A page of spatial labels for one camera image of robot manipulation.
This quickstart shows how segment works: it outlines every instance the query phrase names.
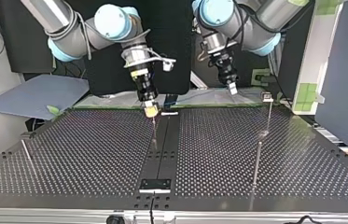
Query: green tape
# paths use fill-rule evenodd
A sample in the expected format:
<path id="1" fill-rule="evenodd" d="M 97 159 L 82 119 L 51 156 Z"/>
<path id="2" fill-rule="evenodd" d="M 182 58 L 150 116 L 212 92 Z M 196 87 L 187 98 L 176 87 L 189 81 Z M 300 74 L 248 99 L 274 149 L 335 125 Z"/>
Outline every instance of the green tape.
<path id="1" fill-rule="evenodd" d="M 53 114 L 55 117 L 60 116 L 61 111 L 60 111 L 59 108 L 57 108 L 57 107 L 55 107 L 55 106 L 53 106 L 53 105 L 48 105 L 47 108 L 48 108 L 48 111 L 49 111 L 51 114 Z"/>
<path id="2" fill-rule="evenodd" d="M 296 99 L 295 111 L 311 111 L 316 100 L 316 88 L 314 83 L 300 83 Z"/>
<path id="3" fill-rule="evenodd" d="M 307 5 L 309 0 L 289 0 L 289 3 L 299 6 L 299 7 L 304 7 Z"/>
<path id="4" fill-rule="evenodd" d="M 318 0 L 316 2 L 316 15 L 334 15 L 337 6 L 341 3 L 342 0 Z"/>

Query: robotic arm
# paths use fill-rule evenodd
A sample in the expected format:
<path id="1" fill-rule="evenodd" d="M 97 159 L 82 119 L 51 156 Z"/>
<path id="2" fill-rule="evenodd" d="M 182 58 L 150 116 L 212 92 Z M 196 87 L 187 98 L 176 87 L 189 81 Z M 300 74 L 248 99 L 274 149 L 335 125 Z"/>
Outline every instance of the robotic arm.
<path id="1" fill-rule="evenodd" d="M 244 0 L 195 0 L 194 16 L 202 33 L 202 48 L 219 71 L 219 81 L 237 93 L 237 70 L 231 46 L 259 56 L 273 51 L 281 39 L 281 29 L 308 0 L 267 0 L 256 10 Z"/>
<path id="2" fill-rule="evenodd" d="M 137 87 L 139 100 L 144 103 L 146 116 L 154 118 L 159 113 L 155 99 L 158 91 L 153 83 L 153 63 L 163 62 L 163 69 L 170 72 L 175 60 L 161 57 L 147 47 L 146 35 L 141 18 L 134 7 L 104 5 L 98 9 L 94 18 L 83 21 L 62 0 L 21 0 L 34 15 L 49 36 L 49 48 L 55 58 L 71 62 L 93 51 L 119 43 L 132 80 Z"/>

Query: black backdrop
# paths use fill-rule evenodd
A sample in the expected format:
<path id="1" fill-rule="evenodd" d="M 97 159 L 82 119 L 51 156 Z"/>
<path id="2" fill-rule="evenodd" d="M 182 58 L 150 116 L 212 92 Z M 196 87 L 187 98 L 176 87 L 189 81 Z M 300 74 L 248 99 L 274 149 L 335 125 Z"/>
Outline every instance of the black backdrop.
<path id="1" fill-rule="evenodd" d="M 91 18 L 103 4 L 136 7 L 144 30 L 151 29 L 147 43 L 158 53 L 177 59 L 174 70 L 164 73 L 155 67 L 155 83 L 160 93 L 185 94 L 191 67 L 191 0 L 67 0 L 83 18 Z M 0 22 L 13 72 L 49 73 L 52 57 L 42 27 L 20 0 L 0 0 Z M 130 74 L 123 68 L 121 47 L 114 45 L 85 59 L 90 91 L 95 95 L 135 90 Z"/>

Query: metal rod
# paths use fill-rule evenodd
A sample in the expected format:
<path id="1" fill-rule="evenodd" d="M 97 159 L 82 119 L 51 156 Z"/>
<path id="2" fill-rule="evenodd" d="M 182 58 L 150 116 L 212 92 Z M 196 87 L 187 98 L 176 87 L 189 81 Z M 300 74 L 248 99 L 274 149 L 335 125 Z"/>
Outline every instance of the metal rod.
<path id="1" fill-rule="evenodd" d="M 256 164 L 255 164 L 255 173 L 253 175 L 253 186 L 258 184 L 258 165 L 260 163 L 261 147 L 263 146 L 262 142 L 258 142 L 258 152 L 256 155 Z"/>
<path id="2" fill-rule="evenodd" d="M 271 121 L 272 103 L 273 103 L 273 102 L 270 102 L 269 119 L 267 120 L 267 133 L 270 132 L 270 121 Z"/>
<path id="3" fill-rule="evenodd" d="M 22 148 L 25 150 L 26 158 L 28 160 L 31 160 L 32 158 L 31 158 L 31 155 L 29 154 L 28 147 L 26 146 L 25 141 L 23 139 L 21 139 L 21 143 L 22 143 Z"/>

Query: end effector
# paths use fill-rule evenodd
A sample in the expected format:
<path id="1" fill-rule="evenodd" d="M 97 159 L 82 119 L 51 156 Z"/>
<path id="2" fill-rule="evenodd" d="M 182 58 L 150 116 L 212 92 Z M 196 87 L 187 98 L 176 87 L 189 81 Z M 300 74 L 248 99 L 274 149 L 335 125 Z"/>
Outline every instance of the end effector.
<path id="1" fill-rule="evenodd" d="M 123 47 L 124 67 L 131 73 L 146 115 L 153 118 L 159 113 L 153 63 L 163 62 L 164 71 L 170 72 L 175 60 L 163 58 L 147 46 L 149 30 L 143 31 L 134 7 L 104 5 L 94 18 L 83 21 L 81 15 L 62 0 L 21 1 L 44 27 L 52 54 L 62 62 L 78 60 L 85 55 L 90 60 L 93 51 L 119 43 Z"/>
<path id="2" fill-rule="evenodd" d="M 238 76 L 230 47 L 239 44 L 241 49 L 256 55 L 268 55 L 280 42 L 281 29 L 308 4 L 308 0 L 269 0 L 252 8 L 257 4 L 245 5 L 248 2 L 195 0 L 192 4 L 203 38 L 202 49 L 217 67 L 220 82 L 232 94 L 237 93 Z"/>

